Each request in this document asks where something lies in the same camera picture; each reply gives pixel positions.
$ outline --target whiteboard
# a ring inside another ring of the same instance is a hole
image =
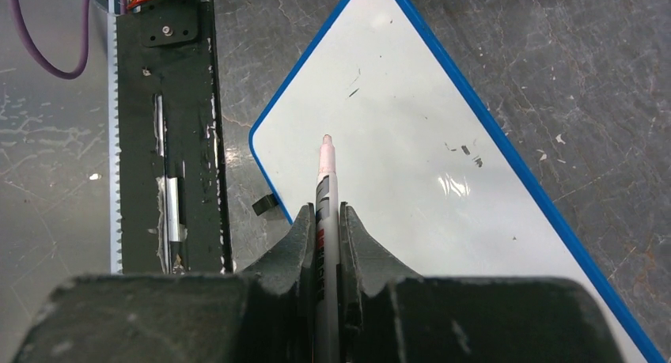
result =
[[[408,0],[342,0],[252,128],[289,221],[314,202],[324,134],[340,200],[410,268],[572,279],[627,361],[661,359]]]

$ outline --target blue edge trim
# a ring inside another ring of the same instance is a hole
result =
[[[286,87],[291,83],[291,80],[294,79],[301,67],[303,67],[305,61],[307,61],[315,47],[317,47],[321,39],[324,37],[324,35],[326,35],[326,32],[328,32],[328,30],[331,28],[349,1],[350,0],[340,0],[338,5],[333,10],[333,13],[328,17],[324,25],[315,36],[314,40],[307,47],[291,72],[289,72],[289,75],[286,77],[282,85],[280,85],[277,93],[275,93],[275,95],[272,97],[268,106],[263,110],[261,116],[257,119],[257,121],[254,123],[254,126],[249,131],[249,148],[252,151],[254,160],[256,160],[256,163],[259,165],[259,168],[263,173],[263,177],[265,177],[268,185],[271,187],[272,192],[275,194],[275,196],[277,196],[279,204],[282,208],[282,212],[290,224],[293,223],[293,220],[291,219],[289,211],[284,206],[284,202],[282,202],[279,193],[277,190],[275,190],[275,186],[270,180],[270,177],[268,177],[268,174],[263,168],[263,165],[261,164],[259,157],[256,155],[256,151],[254,150],[254,133],[256,132],[256,129],[259,128],[259,125],[263,122],[268,112],[273,108],[273,106],[275,106],[275,103],[284,93]],[[567,246],[575,260],[578,262],[578,265],[580,265],[582,270],[585,271],[585,274],[597,289],[601,297],[603,297],[606,304],[610,307],[612,313],[620,321],[624,327],[624,330],[627,331],[631,337],[631,340],[634,341],[634,344],[636,344],[643,356],[649,362],[664,363],[662,356],[657,351],[654,344],[647,337],[639,323],[636,322],[634,316],[631,315],[629,309],[627,309],[627,306],[624,305],[615,290],[610,286],[592,258],[589,257],[589,254],[575,236],[569,225],[566,223],[566,221],[564,221],[562,215],[552,204],[552,201],[548,195],[545,194],[545,191],[543,191],[543,188],[536,180],[536,177],[533,176],[525,162],[517,153],[517,150],[504,135],[499,125],[490,115],[487,108],[485,108],[480,98],[477,96],[476,92],[466,81],[466,78],[464,78],[464,76],[461,74],[457,68],[457,65],[449,57],[436,36],[430,30],[429,26],[422,19],[422,16],[419,15],[417,9],[412,5],[410,0],[396,0],[396,2],[405,13],[405,16],[408,17],[408,20],[410,20],[412,25],[415,27],[417,33],[422,37],[424,43],[426,43],[431,52],[434,54],[435,58],[441,64],[449,78],[452,79],[452,82],[457,87],[461,95],[464,96],[466,102],[468,105],[470,105],[478,120],[482,123],[485,130],[487,130],[492,140],[494,140],[494,143],[506,158],[508,164],[510,164],[510,167],[515,171],[515,173],[517,173],[517,177],[520,178],[527,191],[529,191],[533,199],[536,201],[538,207],[540,207],[541,211],[543,211],[543,214],[545,214],[545,217],[550,221],[552,227],[555,228],[555,231],[557,234],[559,234],[559,237],[562,238],[562,241]]]

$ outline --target gray floor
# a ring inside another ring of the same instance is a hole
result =
[[[21,1],[36,44],[71,69],[81,0]],[[62,81],[31,60],[0,0],[0,362],[54,286],[109,271],[107,23],[91,10],[89,65]]]
[[[669,0],[412,1],[671,357]],[[288,227],[279,210],[252,212],[270,190],[249,152],[249,129],[338,0],[214,2],[241,268]]]
[[[22,0],[63,68],[79,35],[62,19],[78,19],[78,1]],[[337,1],[215,0],[237,268],[288,229],[279,210],[251,210],[269,189],[249,128]],[[669,359],[669,0],[412,1]],[[60,81],[7,11],[0,0],[0,361],[53,286],[109,267],[104,17],[93,11],[85,76]]]

